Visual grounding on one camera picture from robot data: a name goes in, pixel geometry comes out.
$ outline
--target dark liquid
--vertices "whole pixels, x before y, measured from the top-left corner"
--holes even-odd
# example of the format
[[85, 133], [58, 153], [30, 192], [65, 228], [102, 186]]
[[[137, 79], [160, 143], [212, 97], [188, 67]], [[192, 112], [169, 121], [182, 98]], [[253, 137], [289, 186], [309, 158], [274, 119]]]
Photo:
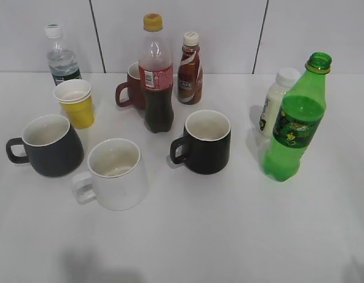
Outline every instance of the dark liquid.
[[142, 89], [146, 101], [145, 122], [153, 133], [170, 131], [174, 119], [171, 107], [173, 85], [165, 90]]

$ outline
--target white bottle cap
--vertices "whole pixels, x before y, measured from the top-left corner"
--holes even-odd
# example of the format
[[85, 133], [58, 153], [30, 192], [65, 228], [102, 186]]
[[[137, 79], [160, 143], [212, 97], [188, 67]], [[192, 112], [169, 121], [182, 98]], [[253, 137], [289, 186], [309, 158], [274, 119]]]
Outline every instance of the white bottle cap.
[[62, 28], [58, 24], [47, 25], [45, 27], [47, 38], [54, 40], [63, 36]]
[[199, 34], [194, 31], [186, 32], [183, 35], [183, 44], [186, 46], [196, 46], [199, 44]]
[[300, 72], [294, 68], [280, 68], [275, 80], [284, 87], [293, 87], [300, 76]]

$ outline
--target tile grout line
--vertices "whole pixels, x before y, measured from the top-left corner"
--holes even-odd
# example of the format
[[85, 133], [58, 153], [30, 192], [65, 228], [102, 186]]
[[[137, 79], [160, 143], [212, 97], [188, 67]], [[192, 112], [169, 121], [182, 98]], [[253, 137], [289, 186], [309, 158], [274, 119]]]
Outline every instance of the tile grout line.
[[258, 46], [257, 46], [257, 51], [255, 53], [255, 59], [254, 59], [254, 65], [253, 65], [253, 71], [252, 74], [254, 74], [255, 72], [255, 67], [257, 65], [257, 59], [258, 59], [258, 52], [259, 52], [259, 46], [260, 46], [260, 41], [262, 40], [262, 34], [263, 34], [263, 28], [264, 28], [264, 22], [266, 21], [266, 15], [267, 15], [267, 10], [269, 8], [269, 1], [266, 1], [266, 7], [264, 9], [264, 15], [263, 15], [263, 22], [262, 22], [262, 27], [260, 29], [260, 34], [259, 34], [259, 40], [258, 40]]
[[100, 57], [101, 57], [102, 67], [103, 67], [103, 69], [104, 69], [104, 73], [106, 73], [106, 68], [105, 68], [105, 63], [104, 63], [104, 56], [102, 55], [102, 49], [101, 49], [100, 38], [99, 38], [99, 36], [98, 36], [97, 25], [96, 25], [96, 23], [95, 23], [95, 16], [94, 16], [94, 11], [93, 11], [92, 0], [89, 0], [89, 6], [90, 6], [90, 11], [91, 11], [91, 13], [92, 13], [92, 20], [93, 20], [93, 25], [94, 25], [94, 31], [95, 31], [95, 36], [96, 36], [96, 38], [97, 38], [98, 50], [100, 51]]

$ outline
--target cola bottle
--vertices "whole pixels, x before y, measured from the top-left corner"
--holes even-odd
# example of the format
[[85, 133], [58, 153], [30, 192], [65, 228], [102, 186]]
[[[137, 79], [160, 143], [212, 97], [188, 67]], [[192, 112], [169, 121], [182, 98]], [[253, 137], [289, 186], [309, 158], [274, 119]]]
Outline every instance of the cola bottle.
[[144, 16], [144, 42], [139, 59], [141, 89], [145, 97], [145, 122], [153, 133], [170, 131], [174, 119], [171, 106], [173, 60], [162, 36], [159, 14]]

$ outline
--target table surface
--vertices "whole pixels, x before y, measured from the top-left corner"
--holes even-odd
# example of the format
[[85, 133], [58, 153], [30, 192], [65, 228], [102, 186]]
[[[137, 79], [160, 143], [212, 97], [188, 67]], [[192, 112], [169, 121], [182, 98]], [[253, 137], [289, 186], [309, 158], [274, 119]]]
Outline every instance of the table surface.
[[[255, 125], [273, 75], [205, 75], [201, 102], [185, 106], [173, 96], [173, 127], [160, 134], [136, 109], [116, 107], [125, 78], [84, 74], [96, 120], [78, 130], [86, 153], [112, 137], [141, 149], [150, 191], [135, 208], [112, 212], [72, 196], [86, 158], [56, 179], [7, 159], [8, 139], [61, 110], [51, 75], [0, 73], [0, 283], [364, 282], [364, 75], [327, 77], [326, 115], [284, 183], [258, 161], [264, 139]], [[211, 176], [168, 156], [200, 109], [224, 113], [232, 127], [229, 163]]]

